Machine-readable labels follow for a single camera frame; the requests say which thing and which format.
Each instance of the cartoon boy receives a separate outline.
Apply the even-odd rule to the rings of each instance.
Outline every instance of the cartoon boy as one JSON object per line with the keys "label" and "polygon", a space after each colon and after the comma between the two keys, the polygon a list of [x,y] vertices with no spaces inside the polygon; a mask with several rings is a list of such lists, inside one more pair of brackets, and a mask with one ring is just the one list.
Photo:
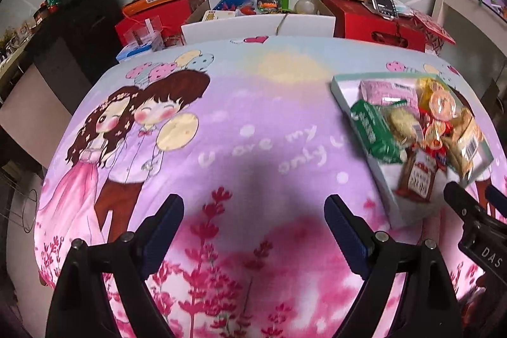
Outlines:
{"label": "cartoon boy", "polygon": [[[181,114],[178,116],[183,121],[178,122],[175,115],[201,98],[208,85],[206,73],[183,69],[150,84],[141,92],[138,102],[142,103],[131,108],[135,124],[119,149],[95,203],[101,230],[108,211],[112,211],[108,242],[115,241],[127,230],[143,184],[160,171],[164,151],[180,148],[192,140],[197,130],[197,117]],[[189,118],[195,120],[193,133],[185,129]],[[165,125],[160,128],[158,125],[163,122]],[[178,139],[178,131],[188,138]],[[171,145],[173,137],[179,142]]]}

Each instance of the cartoon couple print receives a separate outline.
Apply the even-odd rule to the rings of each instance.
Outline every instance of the cartoon couple print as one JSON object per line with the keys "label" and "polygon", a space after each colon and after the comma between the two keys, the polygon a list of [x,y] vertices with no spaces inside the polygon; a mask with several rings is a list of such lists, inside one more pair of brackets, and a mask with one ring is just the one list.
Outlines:
{"label": "cartoon couple print", "polygon": [[[111,94],[68,149],[72,167],[38,221],[45,217],[59,237],[97,244],[112,211],[107,241],[115,241],[127,230],[143,184],[159,173],[164,153],[184,147],[197,133],[197,116],[180,112],[203,96],[209,82],[205,72],[182,66],[145,89],[124,86]],[[98,168],[104,167],[109,173],[97,196]]]}

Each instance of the white box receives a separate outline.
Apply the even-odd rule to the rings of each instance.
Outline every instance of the white box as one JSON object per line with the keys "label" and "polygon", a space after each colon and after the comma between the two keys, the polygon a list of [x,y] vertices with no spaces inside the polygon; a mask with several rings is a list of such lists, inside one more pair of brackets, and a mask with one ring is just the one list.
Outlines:
{"label": "white box", "polygon": [[[284,14],[237,16],[230,19],[201,22],[206,11],[215,7],[220,0],[206,0],[182,25],[185,45],[221,39],[241,39],[256,36],[274,36],[278,26],[278,35],[317,36],[332,38],[335,32],[336,18],[320,1],[312,0],[318,8],[318,15]],[[291,0],[290,7],[298,0]]]}

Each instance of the blue gripper pad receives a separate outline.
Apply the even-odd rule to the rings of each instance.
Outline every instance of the blue gripper pad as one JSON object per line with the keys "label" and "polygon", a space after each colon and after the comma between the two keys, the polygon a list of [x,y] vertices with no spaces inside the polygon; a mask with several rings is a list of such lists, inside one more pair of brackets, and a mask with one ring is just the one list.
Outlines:
{"label": "blue gripper pad", "polygon": [[169,245],[183,220],[184,205],[180,196],[171,194],[157,213],[146,218],[135,233],[136,242],[142,248],[138,272],[146,280],[158,271]]}
{"label": "blue gripper pad", "polygon": [[507,197],[493,185],[486,188],[485,195],[488,202],[498,209],[500,214],[507,218]]}
{"label": "blue gripper pad", "polygon": [[368,257],[374,248],[373,231],[362,218],[351,213],[338,195],[326,199],[324,218],[350,270],[366,280],[371,271]]}

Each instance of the pink snack package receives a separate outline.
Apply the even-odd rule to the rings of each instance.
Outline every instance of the pink snack package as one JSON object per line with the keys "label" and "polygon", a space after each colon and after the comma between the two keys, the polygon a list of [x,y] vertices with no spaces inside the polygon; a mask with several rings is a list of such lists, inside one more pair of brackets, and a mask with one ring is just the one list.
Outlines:
{"label": "pink snack package", "polygon": [[372,105],[391,105],[407,100],[407,109],[419,119],[417,93],[414,88],[396,82],[362,80],[359,85],[363,99]]}

